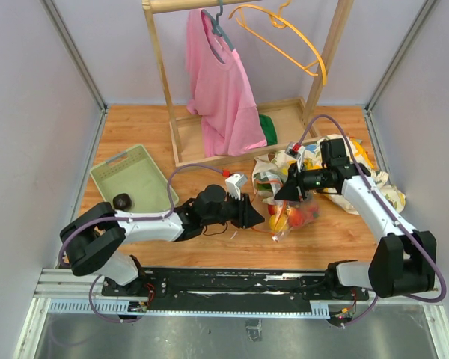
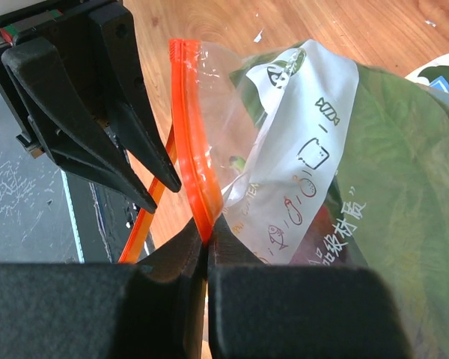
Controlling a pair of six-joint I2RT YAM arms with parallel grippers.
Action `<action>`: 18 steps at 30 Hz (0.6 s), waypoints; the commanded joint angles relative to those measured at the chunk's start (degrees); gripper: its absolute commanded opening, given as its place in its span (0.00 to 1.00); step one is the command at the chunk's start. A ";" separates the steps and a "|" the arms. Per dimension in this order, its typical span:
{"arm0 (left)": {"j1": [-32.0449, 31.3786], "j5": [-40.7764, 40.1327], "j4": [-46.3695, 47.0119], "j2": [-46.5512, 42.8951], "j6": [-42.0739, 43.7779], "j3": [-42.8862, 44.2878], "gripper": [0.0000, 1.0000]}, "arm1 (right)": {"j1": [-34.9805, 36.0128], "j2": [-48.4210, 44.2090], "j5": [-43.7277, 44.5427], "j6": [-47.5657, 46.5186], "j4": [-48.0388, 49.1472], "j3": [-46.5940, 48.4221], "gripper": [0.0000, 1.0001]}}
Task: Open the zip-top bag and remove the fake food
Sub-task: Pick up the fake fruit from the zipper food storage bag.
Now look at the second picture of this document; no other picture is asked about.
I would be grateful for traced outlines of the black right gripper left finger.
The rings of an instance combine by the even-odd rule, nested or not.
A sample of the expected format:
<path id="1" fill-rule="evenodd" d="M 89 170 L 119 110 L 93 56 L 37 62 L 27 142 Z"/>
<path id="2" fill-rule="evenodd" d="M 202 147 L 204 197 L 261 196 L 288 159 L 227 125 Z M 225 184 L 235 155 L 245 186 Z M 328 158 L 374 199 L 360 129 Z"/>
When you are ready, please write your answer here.
<path id="1" fill-rule="evenodd" d="M 136 264 L 0 263 L 0 358 L 199 358 L 194 222 Z"/>

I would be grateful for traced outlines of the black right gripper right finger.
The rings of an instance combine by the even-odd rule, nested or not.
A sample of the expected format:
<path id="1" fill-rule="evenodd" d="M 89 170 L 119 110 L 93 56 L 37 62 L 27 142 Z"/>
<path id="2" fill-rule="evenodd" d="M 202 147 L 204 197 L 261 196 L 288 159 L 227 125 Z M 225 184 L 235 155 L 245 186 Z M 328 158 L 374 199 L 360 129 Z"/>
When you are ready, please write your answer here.
<path id="1" fill-rule="evenodd" d="M 411 358 L 392 294 L 374 271 L 262 263 L 223 218 L 208 247 L 215 358 Z"/>

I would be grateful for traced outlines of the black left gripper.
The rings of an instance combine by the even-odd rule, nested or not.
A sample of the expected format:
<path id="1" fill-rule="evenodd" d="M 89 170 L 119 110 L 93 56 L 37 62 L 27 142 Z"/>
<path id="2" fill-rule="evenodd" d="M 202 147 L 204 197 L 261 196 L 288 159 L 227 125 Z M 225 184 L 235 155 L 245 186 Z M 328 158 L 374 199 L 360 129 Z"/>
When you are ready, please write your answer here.
<path id="1" fill-rule="evenodd" d="M 133 16 L 120 1 L 0 1 L 0 94 L 32 156 L 157 205 L 128 150 L 172 192 L 181 181 L 157 129 Z"/>

